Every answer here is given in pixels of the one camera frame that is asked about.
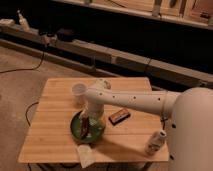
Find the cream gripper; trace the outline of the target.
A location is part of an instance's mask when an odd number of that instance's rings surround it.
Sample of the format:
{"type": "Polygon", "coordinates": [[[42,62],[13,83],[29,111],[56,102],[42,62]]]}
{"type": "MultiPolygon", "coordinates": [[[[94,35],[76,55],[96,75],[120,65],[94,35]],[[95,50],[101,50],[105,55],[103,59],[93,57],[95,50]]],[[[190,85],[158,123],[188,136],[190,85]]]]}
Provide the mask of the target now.
{"type": "Polygon", "coordinates": [[[89,118],[89,129],[95,128],[98,130],[103,130],[106,126],[105,124],[105,118],[104,115],[98,115],[97,113],[88,111],[86,108],[83,108],[82,111],[80,112],[80,129],[81,129],[81,122],[82,118],[89,118]]]}

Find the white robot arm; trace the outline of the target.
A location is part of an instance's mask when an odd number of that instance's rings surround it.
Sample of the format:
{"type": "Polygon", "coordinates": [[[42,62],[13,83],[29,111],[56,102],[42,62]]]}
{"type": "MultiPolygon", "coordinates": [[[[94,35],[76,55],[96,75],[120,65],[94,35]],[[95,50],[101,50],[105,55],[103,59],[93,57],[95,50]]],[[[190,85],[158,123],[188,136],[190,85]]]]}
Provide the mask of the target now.
{"type": "Polygon", "coordinates": [[[170,118],[168,171],[213,171],[213,89],[119,91],[96,81],[83,95],[89,114],[113,105],[170,118]]]}

